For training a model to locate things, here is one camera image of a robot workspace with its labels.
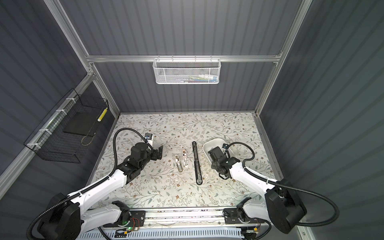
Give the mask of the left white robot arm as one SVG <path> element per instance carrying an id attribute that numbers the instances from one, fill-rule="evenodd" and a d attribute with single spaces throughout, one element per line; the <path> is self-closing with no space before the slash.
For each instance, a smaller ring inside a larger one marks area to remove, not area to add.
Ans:
<path id="1" fill-rule="evenodd" d="M 91 207 L 111 192 L 124 187 L 140 175 L 145 165 L 163 157 L 163 147 L 151 151 L 145 143 L 138 143 L 111 176 L 106 176 L 93 184 L 67 196 L 54 196 L 47 209 L 28 228 L 28 238 L 32 240 L 32 230 L 37 225 L 38 232 L 44 240 L 74 240 L 79 235 L 114 225 L 133 230 L 140 226 L 130 208 L 121 201 L 113 201 L 110 205 L 98 209 Z"/>

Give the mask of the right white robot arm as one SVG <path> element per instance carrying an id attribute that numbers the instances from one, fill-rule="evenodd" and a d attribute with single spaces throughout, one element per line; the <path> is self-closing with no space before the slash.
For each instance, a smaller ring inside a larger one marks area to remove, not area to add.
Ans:
<path id="1" fill-rule="evenodd" d="M 276 187 L 276 180 L 268 179 L 267 182 L 257 179 L 255 176 L 265 176 L 253 171 L 245 170 L 241 161 L 230 157 L 220 147 L 204 148 L 204 152 L 211 163 L 211 168 L 224 179 L 232 179 L 241 182 L 255 191 L 261 200 L 251 197 L 245 198 L 236 207 L 239 221 L 249 223 L 261 219 L 269 220 L 282 233 L 288 234 L 305 216 L 307 209 L 295 190 Z"/>

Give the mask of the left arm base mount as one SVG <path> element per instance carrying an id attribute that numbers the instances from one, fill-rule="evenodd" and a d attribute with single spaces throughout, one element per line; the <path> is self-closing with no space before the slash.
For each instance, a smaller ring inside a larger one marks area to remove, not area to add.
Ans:
<path id="1" fill-rule="evenodd" d="M 121 228 L 129 232 L 138 231 L 144 226 L 146 211 L 123 211 L 115 223 L 103 225 L 103 228 Z"/>

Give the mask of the pink mini stapler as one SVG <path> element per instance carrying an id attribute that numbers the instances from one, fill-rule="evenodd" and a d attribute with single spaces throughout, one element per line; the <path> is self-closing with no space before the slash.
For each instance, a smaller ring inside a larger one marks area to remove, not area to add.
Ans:
<path id="1" fill-rule="evenodd" d="M 189 160 L 188 160 L 187 151 L 185 149 L 182 150 L 182 157 L 183 157 L 184 167 L 187 168 L 189 166 Z"/>

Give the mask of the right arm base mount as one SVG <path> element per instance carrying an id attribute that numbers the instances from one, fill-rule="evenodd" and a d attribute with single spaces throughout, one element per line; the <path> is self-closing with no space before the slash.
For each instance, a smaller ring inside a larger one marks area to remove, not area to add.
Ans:
<path id="1" fill-rule="evenodd" d="M 259 207 L 225 208 L 222 213 L 227 225 L 258 225 L 269 220 L 267 211 Z"/>

